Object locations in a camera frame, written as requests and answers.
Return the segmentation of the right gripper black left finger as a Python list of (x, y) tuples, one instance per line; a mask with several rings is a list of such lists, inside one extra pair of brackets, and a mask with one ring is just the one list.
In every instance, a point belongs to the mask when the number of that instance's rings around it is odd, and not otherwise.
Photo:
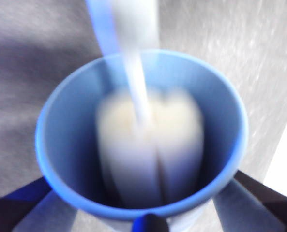
[(69, 232), (76, 215), (44, 177), (0, 197), (0, 232)]

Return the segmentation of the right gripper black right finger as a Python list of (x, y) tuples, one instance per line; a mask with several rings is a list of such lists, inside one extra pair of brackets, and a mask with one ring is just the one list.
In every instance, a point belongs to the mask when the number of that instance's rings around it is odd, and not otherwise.
[(287, 197), (242, 171), (213, 203), (225, 232), (287, 232)]

